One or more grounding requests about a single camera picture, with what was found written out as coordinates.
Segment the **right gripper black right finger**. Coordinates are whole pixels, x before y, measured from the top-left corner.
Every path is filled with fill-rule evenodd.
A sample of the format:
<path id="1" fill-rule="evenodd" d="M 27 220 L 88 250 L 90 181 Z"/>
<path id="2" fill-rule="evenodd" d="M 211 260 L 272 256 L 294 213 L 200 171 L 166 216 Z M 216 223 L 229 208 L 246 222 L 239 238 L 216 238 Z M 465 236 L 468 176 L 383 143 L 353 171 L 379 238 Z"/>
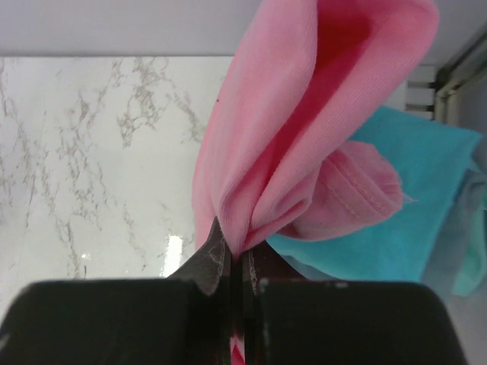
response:
<path id="1" fill-rule="evenodd" d="M 243 254 L 243 283 L 257 294 L 262 279 L 304 280 L 268 243 L 260 243 Z"/>

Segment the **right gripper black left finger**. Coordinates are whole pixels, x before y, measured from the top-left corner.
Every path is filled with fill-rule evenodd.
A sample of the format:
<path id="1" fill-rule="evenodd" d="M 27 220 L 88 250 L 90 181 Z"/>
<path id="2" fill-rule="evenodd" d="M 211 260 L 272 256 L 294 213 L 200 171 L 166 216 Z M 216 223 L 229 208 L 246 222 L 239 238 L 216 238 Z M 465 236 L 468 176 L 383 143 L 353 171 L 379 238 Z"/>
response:
<path id="1" fill-rule="evenodd" d="M 192 282 L 204 295 L 211 296 L 216 292 L 224 270 L 230 266 L 225 263 L 226 259 L 231 259 L 231 254 L 215 218 L 203 245 L 167 279 Z"/>

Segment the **pink t shirt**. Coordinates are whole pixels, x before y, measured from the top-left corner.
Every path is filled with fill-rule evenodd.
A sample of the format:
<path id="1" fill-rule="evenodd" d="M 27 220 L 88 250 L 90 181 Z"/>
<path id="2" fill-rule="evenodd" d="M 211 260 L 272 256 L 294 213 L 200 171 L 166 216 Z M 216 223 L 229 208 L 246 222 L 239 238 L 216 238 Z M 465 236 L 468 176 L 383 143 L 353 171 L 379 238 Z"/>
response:
<path id="1" fill-rule="evenodd" d="M 398 174 L 351 135 L 438 28 L 432 1 L 264 1 L 231 62 L 193 176 L 196 245 L 234 256 L 279 233 L 345 236 L 403 206 Z"/>

